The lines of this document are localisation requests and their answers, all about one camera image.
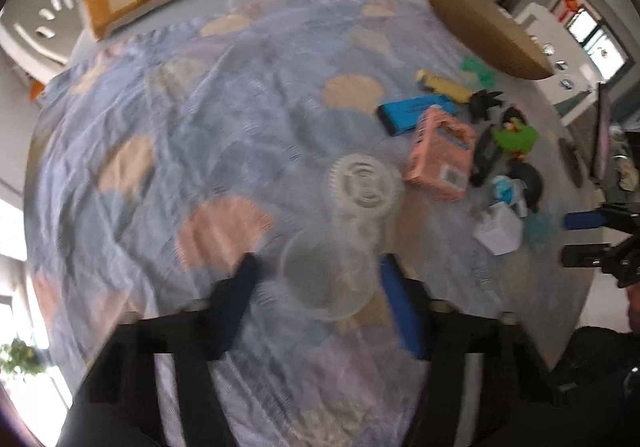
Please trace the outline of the white chair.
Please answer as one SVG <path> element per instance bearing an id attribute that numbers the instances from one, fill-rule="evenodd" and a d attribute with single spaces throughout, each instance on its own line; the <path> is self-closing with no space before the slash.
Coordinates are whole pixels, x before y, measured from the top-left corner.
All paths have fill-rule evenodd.
<path id="1" fill-rule="evenodd" d="M 547 56 L 553 74 L 538 80 L 536 86 L 558 111 L 564 126 L 569 126 L 598 99 L 602 74 L 548 8 L 529 3 L 515 20 Z"/>
<path id="2" fill-rule="evenodd" d="M 42 84 L 68 64 L 84 31 L 79 0 L 7 0 L 1 10 L 1 48 Z"/>

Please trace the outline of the black spiky hair figure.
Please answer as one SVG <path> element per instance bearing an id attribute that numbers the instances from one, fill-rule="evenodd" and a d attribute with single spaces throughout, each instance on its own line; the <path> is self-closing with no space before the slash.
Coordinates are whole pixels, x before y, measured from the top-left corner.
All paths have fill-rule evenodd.
<path id="1" fill-rule="evenodd" d="M 489 120 L 489 110 L 503 105 L 501 91 L 480 90 L 469 97 L 468 110 L 473 123 Z"/>

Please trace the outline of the clear plastic cup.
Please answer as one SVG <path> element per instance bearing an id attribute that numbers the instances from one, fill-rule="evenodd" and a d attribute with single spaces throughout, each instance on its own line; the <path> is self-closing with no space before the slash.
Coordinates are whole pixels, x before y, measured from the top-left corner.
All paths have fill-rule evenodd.
<path id="1" fill-rule="evenodd" d="M 331 227 L 299 230 L 282 250 L 278 274 L 288 302 L 326 323 L 356 315 L 376 287 L 373 253 Z"/>

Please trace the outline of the blue white small toy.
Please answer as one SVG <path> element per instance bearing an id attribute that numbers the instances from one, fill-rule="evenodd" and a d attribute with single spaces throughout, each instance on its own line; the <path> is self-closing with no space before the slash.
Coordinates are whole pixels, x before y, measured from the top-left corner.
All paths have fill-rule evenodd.
<path id="1" fill-rule="evenodd" d="M 523 181 L 506 175 L 497 175 L 491 180 L 491 189 L 495 204 L 506 204 L 521 219 L 526 218 L 528 207 L 524 197 Z"/>

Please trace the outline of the brown round coaster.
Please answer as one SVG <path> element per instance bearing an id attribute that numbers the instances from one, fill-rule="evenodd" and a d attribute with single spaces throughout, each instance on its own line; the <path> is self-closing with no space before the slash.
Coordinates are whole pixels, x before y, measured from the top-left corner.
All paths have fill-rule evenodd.
<path id="1" fill-rule="evenodd" d="M 558 147 L 565 171 L 576 188 L 582 188 L 584 179 L 582 178 L 582 168 L 578 158 L 576 146 L 564 137 L 558 141 Z"/>

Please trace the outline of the white chair right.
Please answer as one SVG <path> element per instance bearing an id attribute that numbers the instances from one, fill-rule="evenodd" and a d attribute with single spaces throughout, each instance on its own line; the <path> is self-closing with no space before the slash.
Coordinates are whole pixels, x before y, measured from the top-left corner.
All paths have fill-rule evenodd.
<path id="1" fill-rule="evenodd" d="M 538 80 L 536 86 L 558 111 L 564 126 L 569 126 L 598 99 L 602 74 L 548 8 L 529 3 L 515 20 L 547 56 L 553 74 Z"/>

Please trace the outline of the green plastic toy piece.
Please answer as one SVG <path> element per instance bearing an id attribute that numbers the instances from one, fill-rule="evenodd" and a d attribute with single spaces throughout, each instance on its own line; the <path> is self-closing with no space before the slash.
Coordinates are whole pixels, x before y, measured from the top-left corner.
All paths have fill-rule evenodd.
<path id="1" fill-rule="evenodd" d="M 497 72 L 475 56 L 462 58 L 459 74 L 470 90 L 492 90 L 496 84 Z"/>

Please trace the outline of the white round gear lid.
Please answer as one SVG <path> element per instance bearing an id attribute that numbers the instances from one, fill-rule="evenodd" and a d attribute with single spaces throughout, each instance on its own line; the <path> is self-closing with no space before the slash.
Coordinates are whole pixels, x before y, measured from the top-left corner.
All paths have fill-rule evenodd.
<path id="1" fill-rule="evenodd" d="M 333 163 L 329 189 L 335 207 L 359 219 L 384 219 L 395 212 L 404 194 L 399 171 L 365 154 L 350 154 Z"/>

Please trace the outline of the green toy figure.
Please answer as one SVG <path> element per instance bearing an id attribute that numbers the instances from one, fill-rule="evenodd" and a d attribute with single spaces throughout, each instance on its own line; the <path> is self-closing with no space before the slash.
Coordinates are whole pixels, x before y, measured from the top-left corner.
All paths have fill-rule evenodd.
<path id="1" fill-rule="evenodd" d="M 511 118 L 501 128 L 491 131 L 497 146 L 515 159 L 523 159 L 532 151 L 539 140 L 539 134 L 519 118 Z"/>

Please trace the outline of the pink box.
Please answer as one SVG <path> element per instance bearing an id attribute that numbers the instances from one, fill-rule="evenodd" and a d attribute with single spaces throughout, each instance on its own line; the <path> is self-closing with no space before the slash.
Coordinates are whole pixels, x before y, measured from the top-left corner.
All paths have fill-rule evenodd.
<path id="1" fill-rule="evenodd" d="M 472 126 L 431 106 L 416 126 L 405 181 L 442 200 L 463 199 L 470 184 L 475 142 Z"/>

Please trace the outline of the brown ribbed bowl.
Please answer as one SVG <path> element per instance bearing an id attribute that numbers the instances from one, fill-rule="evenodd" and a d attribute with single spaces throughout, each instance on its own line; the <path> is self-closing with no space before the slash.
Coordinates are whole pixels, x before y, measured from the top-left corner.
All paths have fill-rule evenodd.
<path id="1" fill-rule="evenodd" d="M 553 76 L 553 68 L 540 45 L 491 0 L 428 2 L 442 24 L 492 68 L 523 80 Z"/>

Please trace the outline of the blue lighter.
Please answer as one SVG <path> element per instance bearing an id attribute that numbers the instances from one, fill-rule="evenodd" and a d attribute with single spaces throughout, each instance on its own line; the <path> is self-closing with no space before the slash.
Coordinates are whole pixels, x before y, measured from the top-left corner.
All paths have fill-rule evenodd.
<path id="1" fill-rule="evenodd" d="M 375 115 L 390 136 L 411 133 L 416 129 L 425 110 L 436 106 L 449 115 L 457 115 L 456 104 L 446 95 L 431 94 L 385 103 L 375 110 Z"/>

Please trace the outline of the smartphone on stand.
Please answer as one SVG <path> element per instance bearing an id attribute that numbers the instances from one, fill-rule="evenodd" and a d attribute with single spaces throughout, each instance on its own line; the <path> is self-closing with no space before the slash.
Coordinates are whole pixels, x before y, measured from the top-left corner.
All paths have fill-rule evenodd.
<path id="1" fill-rule="evenodd" d="M 596 105 L 596 125 L 590 158 L 589 175 L 597 184 L 604 181 L 610 160 L 610 125 L 612 102 L 603 83 L 598 84 Z"/>

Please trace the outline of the yellow lighter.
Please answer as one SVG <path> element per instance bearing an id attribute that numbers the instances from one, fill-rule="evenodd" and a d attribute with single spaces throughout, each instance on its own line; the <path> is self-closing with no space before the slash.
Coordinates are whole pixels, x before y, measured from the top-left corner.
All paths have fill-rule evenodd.
<path id="1" fill-rule="evenodd" d="M 473 95 L 473 91 L 465 86 L 438 76 L 437 74 L 432 74 L 426 69 L 420 69 L 416 73 L 416 82 L 418 82 L 425 91 L 438 95 L 446 95 L 457 104 L 469 103 Z"/>

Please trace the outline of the black toy car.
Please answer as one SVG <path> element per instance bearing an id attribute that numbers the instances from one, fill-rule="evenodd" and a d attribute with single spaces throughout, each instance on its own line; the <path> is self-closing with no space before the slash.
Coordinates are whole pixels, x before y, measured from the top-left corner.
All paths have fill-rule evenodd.
<path id="1" fill-rule="evenodd" d="M 480 187 L 486 182 L 502 156 L 502 149 L 494 140 L 495 129 L 495 126 L 487 126 L 475 145 L 470 176 L 470 183 L 474 187 Z"/>

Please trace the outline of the patterned blue tablecloth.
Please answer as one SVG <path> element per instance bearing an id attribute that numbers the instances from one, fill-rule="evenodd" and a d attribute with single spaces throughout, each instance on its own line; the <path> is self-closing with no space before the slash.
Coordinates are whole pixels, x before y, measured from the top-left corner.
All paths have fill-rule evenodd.
<path id="1" fill-rule="evenodd" d="M 77 391 L 127 313 L 174 314 L 247 252 L 264 279 L 215 380 L 243 446 L 397 446 L 425 375 L 382 293 L 321 323 L 286 298 L 288 241 L 331 219 L 332 163 L 405 167 L 375 107 L 465 48 L 399 0 L 273 0 L 123 40 L 44 90 L 26 240 L 54 362 Z"/>

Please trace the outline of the white chair left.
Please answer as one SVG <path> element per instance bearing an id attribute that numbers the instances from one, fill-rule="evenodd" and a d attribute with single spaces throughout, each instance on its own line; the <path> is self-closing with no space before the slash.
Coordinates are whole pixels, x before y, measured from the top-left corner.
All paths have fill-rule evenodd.
<path id="1" fill-rule="evenodd" d="M 68 64 L 84 31 L 79 0 L 7 0 L 1 10 L 1 48 L 42 84 Z"/>

